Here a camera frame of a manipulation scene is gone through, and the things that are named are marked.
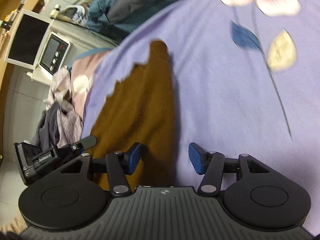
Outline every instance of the blue leaf print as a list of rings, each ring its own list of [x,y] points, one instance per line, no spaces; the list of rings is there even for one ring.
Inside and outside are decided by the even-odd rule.
[[[261,50],[260,42],[252,31],[240,25],[237,25],[234,22],[231,23],[231,30],[232,39],[239,47],[243,49],[251,48]]]

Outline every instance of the round black disc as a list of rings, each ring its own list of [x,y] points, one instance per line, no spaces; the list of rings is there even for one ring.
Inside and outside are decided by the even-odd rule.
[[[225,191],[223,203],[239,221],[263,229],[301,225],[311,208],[308,192],[277,172],[246,175]]]
[[[105,192],[75,175],[44,177],[22,192],[19,209],[29,225],[46,230],[75,229],[99,216],[107,205]]]

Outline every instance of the yellow leaf print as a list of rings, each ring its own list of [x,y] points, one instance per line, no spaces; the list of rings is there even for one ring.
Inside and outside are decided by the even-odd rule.
[[[272,71],[290,68],[297,59],[297,49],[286,30],[280,32],[272,41],[268,52],[268,67]]]

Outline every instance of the metal pivot screw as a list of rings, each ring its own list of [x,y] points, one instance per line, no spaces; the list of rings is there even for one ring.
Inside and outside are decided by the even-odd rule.
[[[113,191],[118,194],[123,194],[123,193],[126,193],[127,191],[129,191],[129,188],[125,185],[119,185],[119,186],[115,186],[113,188]]]
[[[204,193],[212,193],[215,192],[217,188],[214,185],[203,185],[201,187],[201,191]]]

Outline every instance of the brown cloth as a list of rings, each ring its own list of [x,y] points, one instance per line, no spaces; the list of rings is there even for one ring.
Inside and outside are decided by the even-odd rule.
[[[0,231],[4,234],[7,232],[14,232],[15,234],[21,234],[27,228],[27,224],[25,223],[22,215],[18,213],[18,215],[12,219],[12,221],[6,225],[5,227],[1,227]]]
[[[146,65],[135,65],[130,76],[116,84],[92,128],[98,143],[89,150],[93,158],[127,151],[133,143],[145,145],[135,173],[127,176],[132,189],[138,185],[171,186],[174,180],[174,103],[172,71],[167,46],[153,41]],[[106,174],[96,176],[108,189]]]

